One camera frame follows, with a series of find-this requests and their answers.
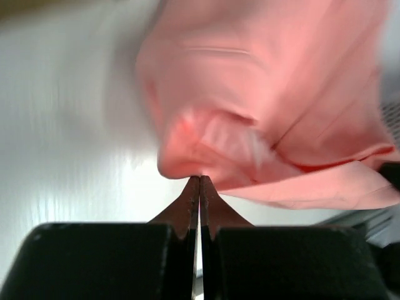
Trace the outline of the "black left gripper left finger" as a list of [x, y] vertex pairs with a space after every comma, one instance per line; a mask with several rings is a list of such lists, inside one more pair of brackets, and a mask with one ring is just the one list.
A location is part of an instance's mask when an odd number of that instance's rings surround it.
[[53, 222], [23, 241], [2, 299], [194, 299], [200, 180], [146, 223]]

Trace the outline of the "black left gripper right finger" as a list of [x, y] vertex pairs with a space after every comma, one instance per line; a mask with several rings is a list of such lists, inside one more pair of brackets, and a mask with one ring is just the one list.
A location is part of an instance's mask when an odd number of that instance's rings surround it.
[[340, 226], [253, 226], [203, 176], [199, 190], [206, 299], [387, 299], [373, 248]]

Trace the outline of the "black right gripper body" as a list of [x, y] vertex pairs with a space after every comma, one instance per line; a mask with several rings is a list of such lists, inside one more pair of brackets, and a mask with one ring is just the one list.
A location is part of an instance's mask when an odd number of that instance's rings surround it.
[[400, 189], [400, 163], [385, 162], [379, 168], [378, 173], [383, 176], [395, 189]]

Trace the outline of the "pink skirt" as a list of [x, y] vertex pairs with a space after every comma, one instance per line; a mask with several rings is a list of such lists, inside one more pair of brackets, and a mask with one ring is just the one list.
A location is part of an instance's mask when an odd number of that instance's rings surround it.
[[377, 209], [399, 192], [379, 110], [389, 1], [164, 1], [136, 60], [169, 179], [289, 209]]

